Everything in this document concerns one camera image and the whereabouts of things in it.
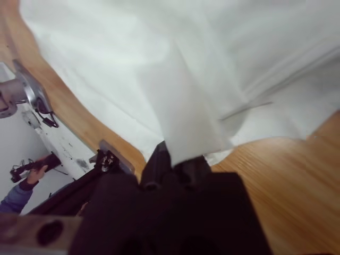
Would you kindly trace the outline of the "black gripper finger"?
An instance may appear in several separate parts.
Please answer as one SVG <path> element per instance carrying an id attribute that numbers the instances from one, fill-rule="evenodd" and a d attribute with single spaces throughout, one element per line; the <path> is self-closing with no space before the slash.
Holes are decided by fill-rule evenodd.
<path id="1" fill-rule="evenodd" d="M 211 173 L 211 168 L 205 157 L 200 156 L 176 165 L 174 173 L 183 186 L 193 188 Z"/>
<path id="2" fill-rule="evenodd" d="M 171 157 L 165 141 L 159 143 L 148 160 L 141 176 L 140 186 L 143 190 L 157 190 L 163 185 L 175 183 L 171 167 Z"/>

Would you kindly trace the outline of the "bystander hand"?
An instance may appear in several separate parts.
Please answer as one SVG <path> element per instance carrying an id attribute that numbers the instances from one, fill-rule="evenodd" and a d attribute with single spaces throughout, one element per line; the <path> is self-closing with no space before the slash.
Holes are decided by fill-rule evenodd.
<path id="1" fill-rule="evenodd" d="M 39 182 L 44 177 L 47 168 L 48 166 L 44 165 L 41 169 L 32 169 L 27 177 L 27 183 L 34 185 Z"/>

